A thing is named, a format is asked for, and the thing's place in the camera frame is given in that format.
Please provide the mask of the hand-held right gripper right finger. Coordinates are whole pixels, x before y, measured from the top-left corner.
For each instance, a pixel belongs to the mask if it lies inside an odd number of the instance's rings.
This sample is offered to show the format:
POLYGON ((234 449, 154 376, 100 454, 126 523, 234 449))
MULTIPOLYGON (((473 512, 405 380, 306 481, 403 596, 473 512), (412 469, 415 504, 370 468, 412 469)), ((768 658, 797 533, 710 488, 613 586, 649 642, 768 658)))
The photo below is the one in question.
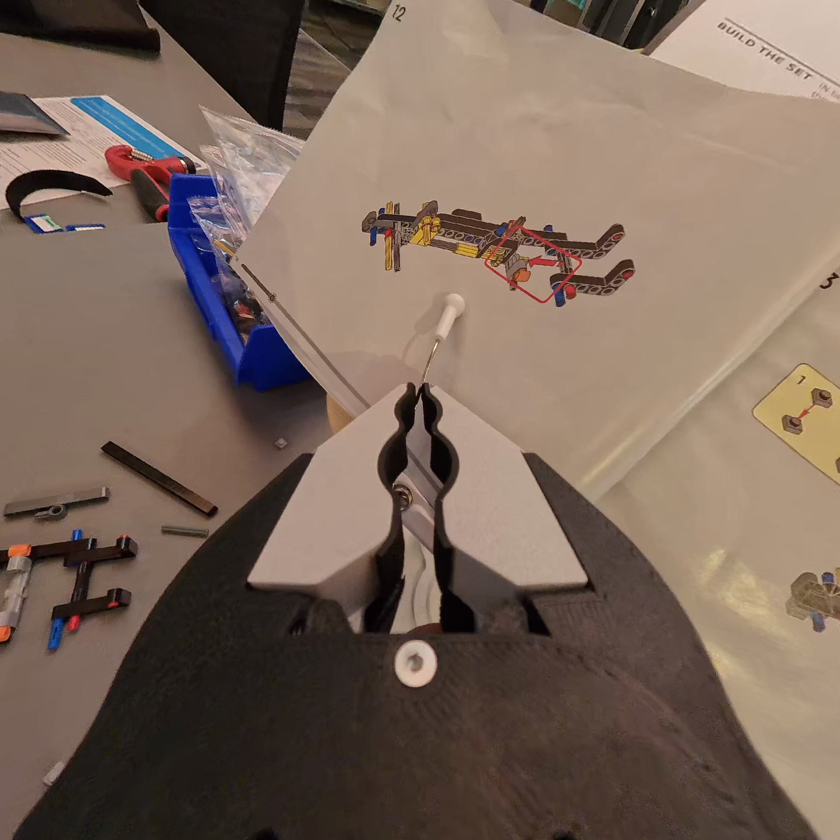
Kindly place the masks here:
POLYGON ((536 595, 583 592, 589 577, 522 449, 438 386, 420 391, 434 503, 440 623, 471 633, 536 595))

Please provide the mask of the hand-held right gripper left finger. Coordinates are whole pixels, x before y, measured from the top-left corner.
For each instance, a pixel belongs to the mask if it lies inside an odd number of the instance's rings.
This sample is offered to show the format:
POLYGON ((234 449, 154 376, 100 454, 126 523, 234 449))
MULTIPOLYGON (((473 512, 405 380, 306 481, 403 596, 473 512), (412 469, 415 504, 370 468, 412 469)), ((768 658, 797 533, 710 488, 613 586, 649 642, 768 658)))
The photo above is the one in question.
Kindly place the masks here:
POLYGON ((318 447, 248 575, 266 592, 306 595, 391 632, 404 591, 394 484, 407 466, 417 388, 395 388, 318 447))

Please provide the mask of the black yellow lego assembly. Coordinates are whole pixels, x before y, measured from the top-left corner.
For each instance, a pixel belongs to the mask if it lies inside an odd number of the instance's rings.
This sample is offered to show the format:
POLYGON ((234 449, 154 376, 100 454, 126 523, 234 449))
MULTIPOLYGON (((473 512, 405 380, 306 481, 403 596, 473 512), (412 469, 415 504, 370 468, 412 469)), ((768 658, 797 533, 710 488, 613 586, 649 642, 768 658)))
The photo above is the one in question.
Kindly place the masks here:
POLYGON ((28 595, 28 584, 38 562, 61 560, 63 566, 75 574, 68 602, 54 606, 50 614, 47 651, 52 653, 59 648, 63 636, 78 630, 83 618, 130 606, 133 596, 126 589, 114 587, 105 595, 91 597, 89 587, 96 566, 133 560, 138 550, 137 543, 129 535, 118 537, 114 544, 100 546, 95 538, 83 538, 80 530, 74 531, 73 539, 69 541, 18 543, 3 549, 1 645, 9 644, 18 629, 28 595))

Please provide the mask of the lego instruction booklet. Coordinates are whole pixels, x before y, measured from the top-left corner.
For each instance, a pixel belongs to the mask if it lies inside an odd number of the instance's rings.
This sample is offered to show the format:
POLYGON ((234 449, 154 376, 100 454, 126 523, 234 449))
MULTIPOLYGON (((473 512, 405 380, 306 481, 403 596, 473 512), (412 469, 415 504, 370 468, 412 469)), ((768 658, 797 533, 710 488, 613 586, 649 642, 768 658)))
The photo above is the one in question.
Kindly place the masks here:
POLYGON ((400 2, 238 263, 332 400, 418 374, 653 561, 838 838, 838 105, 400 2))

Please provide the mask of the long black lego beam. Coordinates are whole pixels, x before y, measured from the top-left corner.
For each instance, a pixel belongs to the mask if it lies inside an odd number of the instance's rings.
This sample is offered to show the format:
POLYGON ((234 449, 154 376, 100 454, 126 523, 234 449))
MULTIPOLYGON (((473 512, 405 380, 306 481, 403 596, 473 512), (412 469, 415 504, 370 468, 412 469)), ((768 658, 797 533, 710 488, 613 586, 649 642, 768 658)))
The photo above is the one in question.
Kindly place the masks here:
POLYGON ((100 447, 100 451, 137 476, 149 481, 169 496, 186 504, 189 508, 201 513, 205 517, 213 518, 217 515, 217 505, 193 490, 188 489, 176 479, 153 467, 126 448, 113 441, 108 441, 100 447))

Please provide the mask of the grey lego beam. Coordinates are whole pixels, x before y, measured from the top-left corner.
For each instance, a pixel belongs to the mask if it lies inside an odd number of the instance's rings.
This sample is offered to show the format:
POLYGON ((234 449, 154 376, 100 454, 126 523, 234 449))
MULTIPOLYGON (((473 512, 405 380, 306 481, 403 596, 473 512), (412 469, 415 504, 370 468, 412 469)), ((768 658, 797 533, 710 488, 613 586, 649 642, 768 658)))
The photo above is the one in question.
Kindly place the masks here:
POLYGON ((97 486, 53 496, 13 500, 6 504, 3 516, 11 519, 31 517, 37 521, 60 521, 71 508, 108 501, 110 497, 109 487, 97 486))

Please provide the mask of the scattered small loose lego pieces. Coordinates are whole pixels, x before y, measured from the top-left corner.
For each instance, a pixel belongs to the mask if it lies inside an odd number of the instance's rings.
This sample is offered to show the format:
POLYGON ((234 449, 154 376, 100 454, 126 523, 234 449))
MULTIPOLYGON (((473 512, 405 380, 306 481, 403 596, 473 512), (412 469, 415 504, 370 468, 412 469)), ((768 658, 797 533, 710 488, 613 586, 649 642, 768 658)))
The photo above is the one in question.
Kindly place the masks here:
POLYGON ((52 793, 66 779, 104 776, 162 748, 180 757, 198 744, 193 729, 222 712, 240 689, 262 681, 254 658, 269 658, 287 635, 293 596, 247 585, 260 551, 312 461, 298 456, 231 515, 186 561, 142 624, 97 716, 75 752, 49 771, 52 793))

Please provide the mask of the blue plastic parts bin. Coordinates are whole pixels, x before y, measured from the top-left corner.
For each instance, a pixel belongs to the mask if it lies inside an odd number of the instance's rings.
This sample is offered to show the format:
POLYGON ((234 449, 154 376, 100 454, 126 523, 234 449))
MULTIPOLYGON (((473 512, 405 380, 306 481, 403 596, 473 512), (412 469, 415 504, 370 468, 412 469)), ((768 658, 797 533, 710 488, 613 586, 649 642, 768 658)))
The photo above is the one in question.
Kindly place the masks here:
POLYGON ((194 218, 189 201, 216 198, 210 175, 172 177, 167 229, 190 298, 236 385, 267 392, 311 379, 276 328, 260 324, 243 339, 215 281, 218 265, 210 240, 194 218))

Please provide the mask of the bunch of clear parts bags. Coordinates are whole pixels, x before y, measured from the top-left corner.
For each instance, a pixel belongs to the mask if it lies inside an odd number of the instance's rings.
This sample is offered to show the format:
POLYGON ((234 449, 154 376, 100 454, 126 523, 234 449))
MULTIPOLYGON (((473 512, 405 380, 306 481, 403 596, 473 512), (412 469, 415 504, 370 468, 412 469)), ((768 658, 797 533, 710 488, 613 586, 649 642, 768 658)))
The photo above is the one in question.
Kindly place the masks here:
POLYGON ((190 215, 215 259, 213 288, 247 344, 267 315, 234 267, 234 257, 303 149, 304 140, 255 122, 201 107, 213 135, 201 146, 213 187, 189 198, 190 215))

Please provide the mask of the paper sheet with blue header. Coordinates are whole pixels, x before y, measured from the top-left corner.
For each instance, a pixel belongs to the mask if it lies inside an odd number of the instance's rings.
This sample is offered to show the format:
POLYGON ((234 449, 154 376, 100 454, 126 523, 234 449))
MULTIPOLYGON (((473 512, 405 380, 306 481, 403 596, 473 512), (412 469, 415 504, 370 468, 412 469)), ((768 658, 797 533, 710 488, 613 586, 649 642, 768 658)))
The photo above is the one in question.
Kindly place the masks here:
POLYGON ((24 98, 36 105, 61 128, 62 136, 2 133, 1 208, 7 209, 5 192, 18 175, 36 170, 77 172, 113 189, 124 181, 110 172, 107 148, 127 144, 155 159, 176 154, 192 159, 199 172, 206 164, 163 132, 109 96, 24 98))

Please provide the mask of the black office chair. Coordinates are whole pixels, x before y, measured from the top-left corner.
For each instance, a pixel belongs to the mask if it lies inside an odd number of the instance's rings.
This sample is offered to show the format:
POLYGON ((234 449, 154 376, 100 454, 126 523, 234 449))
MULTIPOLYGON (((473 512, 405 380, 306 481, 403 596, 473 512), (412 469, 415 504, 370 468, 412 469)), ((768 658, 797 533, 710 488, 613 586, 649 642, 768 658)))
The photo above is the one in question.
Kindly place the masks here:
POLYGON ((304 1, 140 1, 257 123, 283 130, 304 1))

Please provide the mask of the silver antistatic bag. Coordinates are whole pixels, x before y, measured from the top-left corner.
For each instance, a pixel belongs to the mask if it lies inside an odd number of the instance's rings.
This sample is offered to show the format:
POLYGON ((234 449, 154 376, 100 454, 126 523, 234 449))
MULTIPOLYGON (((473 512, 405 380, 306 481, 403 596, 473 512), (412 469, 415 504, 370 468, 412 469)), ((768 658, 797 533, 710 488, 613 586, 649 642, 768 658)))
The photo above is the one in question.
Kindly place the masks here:
POLYGON ((67 137, 69 132, 33 99, 16 92, 1 92, 1 134, 36 134, 67 137))

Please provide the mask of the white printed task sheet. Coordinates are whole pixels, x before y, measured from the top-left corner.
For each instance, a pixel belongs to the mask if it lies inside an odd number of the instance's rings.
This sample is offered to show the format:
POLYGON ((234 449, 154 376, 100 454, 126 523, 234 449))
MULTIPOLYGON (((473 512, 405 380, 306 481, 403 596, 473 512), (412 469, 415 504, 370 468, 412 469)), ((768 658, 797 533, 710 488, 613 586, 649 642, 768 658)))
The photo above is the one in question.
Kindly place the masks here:
POLYGON ((732 88, 839 103, 839 2, 690 2, 644 53, 732 88))

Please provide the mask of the black moulded holder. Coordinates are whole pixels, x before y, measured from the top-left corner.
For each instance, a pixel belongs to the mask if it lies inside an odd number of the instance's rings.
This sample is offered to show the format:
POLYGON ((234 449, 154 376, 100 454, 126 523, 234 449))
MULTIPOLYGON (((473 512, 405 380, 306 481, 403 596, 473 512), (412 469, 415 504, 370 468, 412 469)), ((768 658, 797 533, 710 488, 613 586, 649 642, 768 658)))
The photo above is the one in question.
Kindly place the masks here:
POLYGON ((4 34, 156 56, 159 32, 135 1, 2 1, 4 34))

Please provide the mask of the white base plate with dome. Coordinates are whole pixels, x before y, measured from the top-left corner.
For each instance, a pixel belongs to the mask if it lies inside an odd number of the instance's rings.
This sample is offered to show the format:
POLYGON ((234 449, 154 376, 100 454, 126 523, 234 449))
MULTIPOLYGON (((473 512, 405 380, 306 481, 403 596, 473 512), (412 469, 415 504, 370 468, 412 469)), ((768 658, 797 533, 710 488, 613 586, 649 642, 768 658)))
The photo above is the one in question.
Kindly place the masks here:
POLYGON ((434 556, 408 528, 403 528, 404 587, 396 608, 392 634, 408 634, 418 627, 438 625, 441 593, 434 556))

